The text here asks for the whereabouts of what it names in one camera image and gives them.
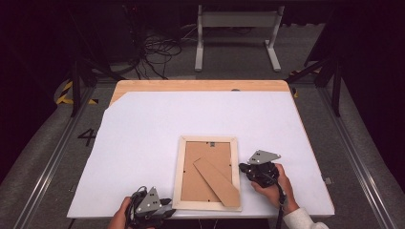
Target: metal frame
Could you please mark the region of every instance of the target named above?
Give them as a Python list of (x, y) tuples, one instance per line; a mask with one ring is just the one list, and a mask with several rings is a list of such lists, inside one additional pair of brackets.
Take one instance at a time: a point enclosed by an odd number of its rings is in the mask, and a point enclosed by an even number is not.
[(275, 72), (281, 71), (274, 51), (274, 42), (283, 17), (284, 6), (277, 11), (203, 11), (199, 5), (198, 44), (195, 71), (203, 70), (203, 28), (204, 27), (272, 27), (271, 36), (265, 40), (268, 56)]
[[(86, 104), (89, 99), (91, 98), (93, 91), (95, 88), (86, 88), (84, 95), (81, 100), (81, 104)], [(51, 155), (48, 164), (45, 166), (44, 171), (42, 172), (41, 176), (39, 177), (38, 181), (35, 184), (34, 189), (32, 190), (31, 196), (28, 199), (26, 205), (24, 206), (23, 211), (21, 212), (20, 216), (18, 217), (17, 222), (14, 224), (14, 229), (21, 229), (21, 228), (28, 228), (30, 222), (41, 203), (42, 198), (45, 196), (45, 193), (48, 190), (49, 185), (53, 179), (53, 175), (56, 173), (57, 167), (66, 152), (66, 148), (68, 147), (68, 141), (72, 135), (75, 126), (77, 125), (78, 120), (80, 119), (81, 115), (83, 114), (86, 106), (81, 106), (78, 108), (77, 114), (69, 120), (65, 131), (62, 134), (59, 142), (57, 143), (56, 148)]]
[(328, 108), (334, 125), (341, 136), (341, 139), (346, 148), (346, 156), (348, 157), (348, 160), (351, 163), (355, 174), (357, 175), (357, 179), (360, 182), (367, 200), (372, 206), (375, 217), (377, 218), (380, 227), (394, 229), (398, 228), (394, 220), (390, 216), (387, 208), (385, 207), (385, 203), (383, 202), (382, 196), (379, 193), (377, 186), (375, 185), (372, 175), (370, 174), (361, 157), (358, 155), (345, 124), (340, 117), (337, 117), (335, 115), (335, 110), (330, 105), (331, 98), (328, 90), (325, 88), (318, 88), (318, 93), (322, 97), (325, 107)]

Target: dark background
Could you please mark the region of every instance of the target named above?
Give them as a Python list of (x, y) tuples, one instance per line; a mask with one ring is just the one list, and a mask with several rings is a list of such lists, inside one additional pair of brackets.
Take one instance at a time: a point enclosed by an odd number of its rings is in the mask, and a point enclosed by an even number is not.
[[(65, 17), (56, 23), (49, 5), (49, 2), (0, 3), (0, 180), (56, 108), (53, 93), (69, 76), (72, 46), (76, 45), (83, 55), (104, 65), (133, 61), (139, 55), (121, 6), (74, 8), (72, 12), (79, 26), (76, 31), (64, 31), (72, 37), (69, 43), (57, 28), (60, 23), (72, 28), (72, 21)], [(194, 24), (197, 18), (195, 6), (160, 5), (140, 9), (150, 28), (175, 39), (181, 37), (181, 26)], [(376, 147), (405, 190), (405, 177), (401, 176), (405, 165), (403, 10), (399, 3), (377, 1), (358, 9), (363, 19), (356, 25), (351, 51), (343, 59), (342, 76)], [(286, 7), (282, 23), (284, 26), (325, 23), (331, 11), (331, 6)], [(356, 17), (347, 16), (356, 22)], [(318, 41), (320, 50), (328, 49), (328, 38), (324, 39), (327, 40)]]

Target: black cable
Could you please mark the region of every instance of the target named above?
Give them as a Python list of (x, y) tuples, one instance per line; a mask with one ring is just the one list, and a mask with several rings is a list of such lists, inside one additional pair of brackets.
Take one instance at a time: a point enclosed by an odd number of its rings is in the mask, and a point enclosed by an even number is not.
[(143, 77), (149, 79), (149, 76), (148, 76), (147, 73), (146, 73), (146, 68), (145, 68), (145, 65), (143, 64), (143, 61), (142, 61), (141, 63), (142, 63), (142, 67), (143, 67)]
[[(144, 55), (141, 57), (140, 63), (142, 64), (144, 70), (146, 70), (146, 68), (144, 67), (144, 64), (146, 64), (155, 74), (160, 76), (162, 79), (168, 79), (164, 75), (165, 70), (166, 70), (166, 64), (173, 58), (173, 56), (181, 53), (180, 44), (177, 41), (174, 41), (172, 39), (164, 39), (164, 37), (160, 37), (156, 34), (150, 34), (146, 38), (145, 44), (143, 47), (144, 47)], [(170, 52), (175, 47), (177, 48), (177, 51)], [(158, 61), (150, 60), (149, 57), (154, 54), (163, 56), (164, 61), (158, 62)], [(157, 64), (163, 65), (162, 73), (158, 73), (158, 71), (156, 71), (154, 65), (157, 65)]]
[(138, 188), (138, 190), (131, 195), (131, 202), (128, 205), (127, 209), (125, 210), (125, 228), (128, 228), (128, 226), (130, 225), (132, 218), (131, 218), (131, 213), (133, 212), (135, 214), (136, 210), (134, 210), (135, 208), (137, 208), (139, 206), (139, 204), (143, 201), (144, 195), (146, 195), (148, 192), (148, 189), (146, 188), (146, 186), (141, 186), (140, 188)]
[(141, 80), (142, 77), (140, 76), (140, 72), (139, 72), (139, 70), (138, 70), (138, 66), (135, 67), (135, 73), (137, 73), (138, 79)]
[(281, 223), (283, 222), (283, 215), (284, 215), (283, 205), (286, 203), (287, 196), (285, 195), (283, 188), (280, 186), (280, 184), (278, 182), (276, 182), (276, 185), (278, 187), (279, 195), (280, 195), (279, 196), (280, 209), (279, 209), (279, 215), (277, 217), (276, 229), (280, 229)]
[(71, 220), (71, 223), (69, 224), (68, 229), (71, 229), (71, 228), (72, 228), (72, 226), (74, 225), (74, 223), (75, 223), (75, 219), (72, 219), (72, 220)]

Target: floor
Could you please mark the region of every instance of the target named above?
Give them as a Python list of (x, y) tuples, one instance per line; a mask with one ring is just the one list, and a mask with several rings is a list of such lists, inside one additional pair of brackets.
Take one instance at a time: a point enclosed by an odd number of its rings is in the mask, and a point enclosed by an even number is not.
[[(323, 26), (282, 27), (275, 44), (282, 70), (275, 73), (263, 45), (265, 31), (213, 30), (204, 35), (201, 73), (194, 71), (195, 35), (181, 43), (181, 53), (164, 67), (169, 79), (284, 79), (303, 68)], [(152, 54), (151, 60), (165, 57)], [(151, 79), (148, 67), (139, 67)], [(163, 73), (163, 65), (156, 65)], [(137, 79), (135, 71), (124, 75)], [(383, 163), (366, 127), (342, 88), (340, 113), (330, 110), (330, 88), (317, 89), (309, 75), (290, 85), (320, 170), (328, 182), (335, 216), (314, 219), (330, 228), (405, 228), (405, 196)], [(75, 187), (108, 107), (116, 82), (100, 77), (82, 97), (97, 99), (70, 118), (71, 104), (57, 110), (38, 130), (0, 186), (0, 228), (105, 228), (109, 219), (67, 219)], [(60, 90), (55, 92), (55, 99)], [(162, 228), (272, 228), (275, 219), (167, 220)]]

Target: number 4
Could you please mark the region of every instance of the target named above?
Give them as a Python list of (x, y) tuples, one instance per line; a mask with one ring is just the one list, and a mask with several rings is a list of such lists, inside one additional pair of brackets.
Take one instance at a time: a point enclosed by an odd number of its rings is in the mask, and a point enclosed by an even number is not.
[(77, 138), (84, 138), (87, 139), (86, 142), (86, 146), (90, 145), (90, 141), (92, 140), (92, 138), (96, 138), (96, 135), (93, 135), (93, 133), (95, 132), (95, 130), (93, 130), (92, 128), (90, 128), (89, 130), (87, 130), (85, 133), (79, 135)]

